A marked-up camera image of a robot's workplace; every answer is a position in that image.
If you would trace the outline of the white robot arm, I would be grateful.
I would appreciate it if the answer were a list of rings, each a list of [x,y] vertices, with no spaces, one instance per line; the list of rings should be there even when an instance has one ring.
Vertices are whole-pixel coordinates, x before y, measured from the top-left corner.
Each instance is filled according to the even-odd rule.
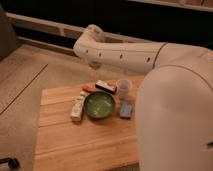
[[[135,124],[142,171],[213,171],[213,50],[168,42],[108,43],[89,25],[75,54],[144,75]]]

